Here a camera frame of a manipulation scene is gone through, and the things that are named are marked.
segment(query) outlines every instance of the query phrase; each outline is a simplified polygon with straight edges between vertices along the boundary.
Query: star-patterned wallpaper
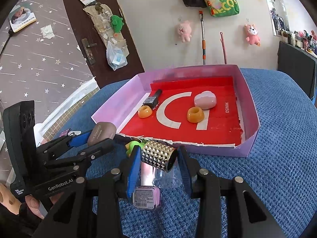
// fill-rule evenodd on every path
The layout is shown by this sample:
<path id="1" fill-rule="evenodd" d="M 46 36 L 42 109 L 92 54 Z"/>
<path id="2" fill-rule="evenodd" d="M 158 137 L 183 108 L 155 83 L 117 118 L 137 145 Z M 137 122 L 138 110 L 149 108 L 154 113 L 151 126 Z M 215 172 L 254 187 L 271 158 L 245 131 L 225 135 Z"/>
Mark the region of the star-patterned wallpaper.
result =
<path id="1" fill-rule="evenodd" d="M 21 2 L 28 4 L 37 21 L 12 36 L 3 51 L 0 98 L 5 107 L 34 100 L 39 123 L 93 75 L 77 48 L 63 0 L 19 0 L 17 4 Z M 51 39 L 41 33 L 47 25 L 55 35 Z M 8 20 L 0 28 L 0 49 L 9 28 Z"/>

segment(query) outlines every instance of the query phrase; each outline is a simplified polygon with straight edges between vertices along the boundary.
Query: green plush toy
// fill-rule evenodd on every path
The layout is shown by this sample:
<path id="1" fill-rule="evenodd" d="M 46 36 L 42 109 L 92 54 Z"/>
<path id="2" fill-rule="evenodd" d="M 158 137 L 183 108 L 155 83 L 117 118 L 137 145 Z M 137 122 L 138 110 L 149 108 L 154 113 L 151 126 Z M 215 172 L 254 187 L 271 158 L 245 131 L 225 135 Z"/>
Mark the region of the green plush toy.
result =
<path id="1" fill-rule="evenodd" d="M 111 16 L 111 27 L 115 33 L 120 33 L 122 26 L 124 23 L 122 22 L 123 18 L 120 18 L 117 15 L 112 15 Z"/>
<path id="2" fill-rule="evenodd" d="M 129 145 L 129 149 L 126 151 L 126 155 L 127 156 L 130 156 L 130 154 L 132 153 L 132 150 L 133 150 L 133 148 L 134 148 L 134 146 L 140 146 L 140 148 L 142 149 L 143 147 L 144 147 L 144 145 L 145 145 L 145 143 L 143 143 L 143 142 L 137 142 L 136 140 L 134 140 L 134 141 L 131 141 L 129 144 L 127 144 L 127 145 Z"/>

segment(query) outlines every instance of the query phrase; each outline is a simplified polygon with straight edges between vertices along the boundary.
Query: black cable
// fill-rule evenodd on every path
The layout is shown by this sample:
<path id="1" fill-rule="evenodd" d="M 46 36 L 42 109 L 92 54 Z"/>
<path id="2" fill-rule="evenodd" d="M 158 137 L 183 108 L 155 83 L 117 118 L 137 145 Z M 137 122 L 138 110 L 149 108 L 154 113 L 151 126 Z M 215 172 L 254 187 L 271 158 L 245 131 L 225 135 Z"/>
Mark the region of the black cable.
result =
<path id="1" fill-rule="evenodd" d="M 9 42 L 9 39 L 10 39 L 10 38 L 13 36 L 13 34 L 14 34 L 12 28 L 9 29 L 8 33 L 9 33 L 9 37 L 8 37 L 7 41 L 5 42 L 4 46 L 2 47 L 2 50 L 1 50 L 1 52 L 0 52 L 0 58 L 1 58 L 1 55 L 2 55 L 3 50 L 4 50 L 5 47 L 7 46 L 7 43 Z"/>

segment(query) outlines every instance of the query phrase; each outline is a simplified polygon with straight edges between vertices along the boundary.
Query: brown door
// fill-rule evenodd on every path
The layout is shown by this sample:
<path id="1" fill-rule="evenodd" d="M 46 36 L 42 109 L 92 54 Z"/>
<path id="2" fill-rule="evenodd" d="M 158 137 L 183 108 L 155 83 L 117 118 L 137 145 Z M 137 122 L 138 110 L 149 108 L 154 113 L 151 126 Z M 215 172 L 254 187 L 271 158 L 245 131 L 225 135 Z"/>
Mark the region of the brown door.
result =
<path id="1" fill-rule="evenodd" d="M 89 69 L 96 76 L 96 81 L 100 88 L 107 84 L 122 81 L 134 77 L 136 74 L 144 72 L 141 60 L 137 54 L 133 39 L 129 32 L 128 26 L 124 21 L 122 35 L 126 39 L 129 55 L 127 56 L 128 64 L 116 71 L 108 65 L 106 58 L 106 47 L 94 28 L 93 22 L 83 10 L 84 4 L 80 0 L 63 0 L 66 12 L 75 34 L 79 47 L 87 59 Z M 117 0 L 97 0 L 110 7 L 113 14 L 122 17 L 120 7 Z M 97 46 L 91 48 L 92 54 L 96 60 L 93 65 L 90 65 L 81 40 L 87 38 L 89 44 L 97 43 Z"/>

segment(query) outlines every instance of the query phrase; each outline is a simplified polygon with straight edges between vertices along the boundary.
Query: orange ring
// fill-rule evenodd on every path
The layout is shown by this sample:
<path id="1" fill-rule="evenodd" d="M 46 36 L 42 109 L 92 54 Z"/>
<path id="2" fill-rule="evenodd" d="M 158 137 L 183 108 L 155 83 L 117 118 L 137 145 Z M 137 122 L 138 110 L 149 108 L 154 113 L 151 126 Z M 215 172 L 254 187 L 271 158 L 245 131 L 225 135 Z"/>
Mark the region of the orange ring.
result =
<path id="1" fill-rule="evenodd" d="M 203 111 L 200 107 L 192 107 L 187 112 L 187 120 L 191 123 L 198 123 L 204 119 Z"/>
<path id="2" fill-rule="evenodd" d="M 137 111 L 140 118 L 147 118 L 152 114 L 152 109 L 149 106 L 141 106 Z"/>

